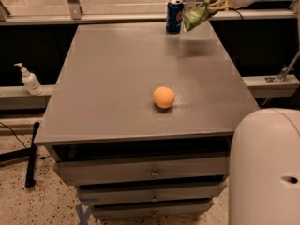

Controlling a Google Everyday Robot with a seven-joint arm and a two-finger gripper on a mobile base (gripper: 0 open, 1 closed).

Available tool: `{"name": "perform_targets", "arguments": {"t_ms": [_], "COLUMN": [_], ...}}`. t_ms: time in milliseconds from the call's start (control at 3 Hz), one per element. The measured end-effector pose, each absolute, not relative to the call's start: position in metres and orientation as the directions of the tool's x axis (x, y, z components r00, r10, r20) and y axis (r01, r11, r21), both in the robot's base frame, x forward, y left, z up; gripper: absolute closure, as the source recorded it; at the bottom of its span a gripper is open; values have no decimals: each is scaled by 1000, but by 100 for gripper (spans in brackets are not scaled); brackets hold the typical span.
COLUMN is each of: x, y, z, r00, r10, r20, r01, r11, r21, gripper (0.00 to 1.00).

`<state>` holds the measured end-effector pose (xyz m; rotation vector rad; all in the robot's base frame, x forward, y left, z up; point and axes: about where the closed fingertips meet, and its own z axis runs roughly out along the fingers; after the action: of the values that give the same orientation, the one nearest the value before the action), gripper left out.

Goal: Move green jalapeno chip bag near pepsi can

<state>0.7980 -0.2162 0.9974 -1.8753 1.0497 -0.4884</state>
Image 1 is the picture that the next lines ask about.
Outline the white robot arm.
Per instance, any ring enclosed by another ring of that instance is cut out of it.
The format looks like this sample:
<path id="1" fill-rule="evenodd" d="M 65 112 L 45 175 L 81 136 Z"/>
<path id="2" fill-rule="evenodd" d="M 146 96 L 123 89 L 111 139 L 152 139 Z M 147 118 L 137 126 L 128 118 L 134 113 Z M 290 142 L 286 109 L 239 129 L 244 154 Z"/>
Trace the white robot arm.
<path id="1" fill-rule="evenodd" d="M 300 112 L 246 116 L 230 154 L 228 225 L 300 225 Z"/>

